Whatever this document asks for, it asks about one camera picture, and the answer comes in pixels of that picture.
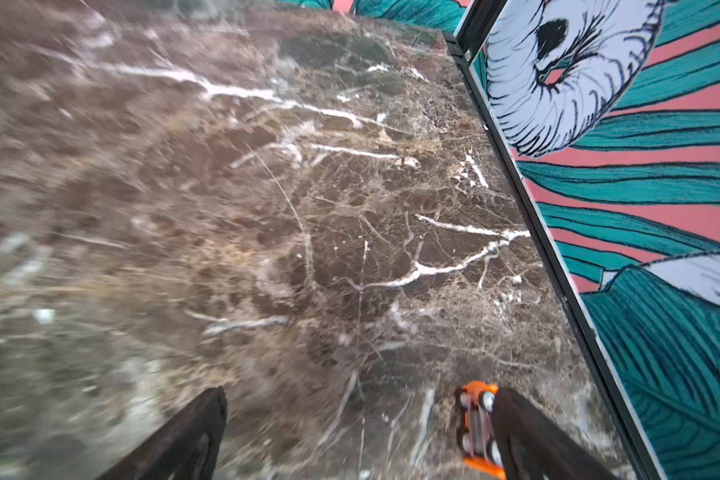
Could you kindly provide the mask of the black right side rail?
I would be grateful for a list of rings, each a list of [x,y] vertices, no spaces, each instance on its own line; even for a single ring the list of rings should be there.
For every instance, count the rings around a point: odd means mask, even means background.
[[[541,218],[537,205],[527,191],[522,175],[509,145],[488,106],[486,96],[478,85],[478,77],[467,54],[462,50],[454,34],[443,33],[447,50],[452,57],[477,111],[485,134],[496,150],[499,164],[510,184],[510,190],[528,227],[531,238],[541,256],[545,270],[566,314],[580,352],[586,362],[594,384],[606,405],[619,435],[627,458],[639,479],[664,479],[650,442],[632,407],[626,390],[618,377],[605,346],[601,342],[594,323],[576,291],[559,250]]]

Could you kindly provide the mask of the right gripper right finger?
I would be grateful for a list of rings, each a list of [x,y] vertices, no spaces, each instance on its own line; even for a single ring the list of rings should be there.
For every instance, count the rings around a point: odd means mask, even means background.
[[[512,388],[498,390],[492,424],[508,479],[613,479],[615,476]]]

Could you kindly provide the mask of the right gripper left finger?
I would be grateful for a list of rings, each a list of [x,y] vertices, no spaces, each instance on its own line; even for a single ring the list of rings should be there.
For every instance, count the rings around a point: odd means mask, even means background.
[[[226,424],[225,391],[208,388],[98,479],[211,479]]]

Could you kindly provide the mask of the right black frame post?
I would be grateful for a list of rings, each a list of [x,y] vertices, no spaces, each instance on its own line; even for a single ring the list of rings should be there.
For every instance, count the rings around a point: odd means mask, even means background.
[[[471,1],[453,39],[448,41],[451,55],[460,62],[471,65],[483,48],[506,3],[506,0]]]

